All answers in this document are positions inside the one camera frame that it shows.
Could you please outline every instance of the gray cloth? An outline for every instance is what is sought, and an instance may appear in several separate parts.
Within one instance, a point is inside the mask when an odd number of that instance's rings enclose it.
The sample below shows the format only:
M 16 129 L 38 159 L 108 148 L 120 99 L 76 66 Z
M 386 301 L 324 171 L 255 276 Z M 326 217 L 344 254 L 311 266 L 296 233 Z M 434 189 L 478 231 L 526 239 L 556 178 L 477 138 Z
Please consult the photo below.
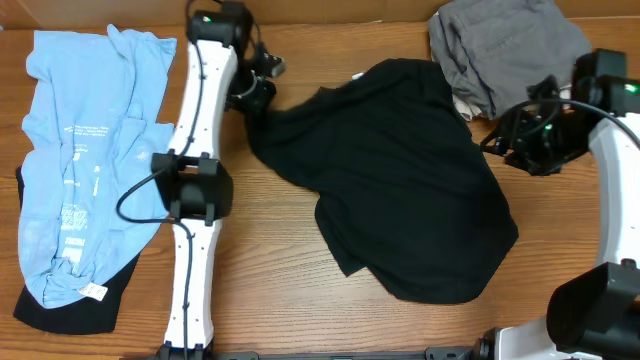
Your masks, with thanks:
M 492 119 L 549 75 L 568 84 L 576 59 L 591 51 L 553 0 L 455 0 L 429 20 L 429 36 L 453 93 Z

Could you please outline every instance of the black cloth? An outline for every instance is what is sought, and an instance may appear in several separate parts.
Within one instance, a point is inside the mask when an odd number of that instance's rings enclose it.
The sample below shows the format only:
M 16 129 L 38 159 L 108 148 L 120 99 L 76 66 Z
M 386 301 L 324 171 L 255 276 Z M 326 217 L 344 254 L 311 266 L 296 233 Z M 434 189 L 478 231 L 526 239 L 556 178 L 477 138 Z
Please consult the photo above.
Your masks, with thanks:
M 518 238 L 439 65 L 395 59 L 284 112 L 247 118 L 255 155 L 317 191 L 338 265 L 404 300 L 476 298 Z
M 22 207 L 24 182 L 20 168 L 16 169 L 16 179 Z M 133 258 L 104 284 L 108 290 L 102 301 L 85 297 L 66 306 L 45 309 L 25 286 L 18 298 L 13 317 L 33 328 L 54 334 L 88 335 L 112 332 L 116 328 L 122 293 L 129 284 L 139 256 Z

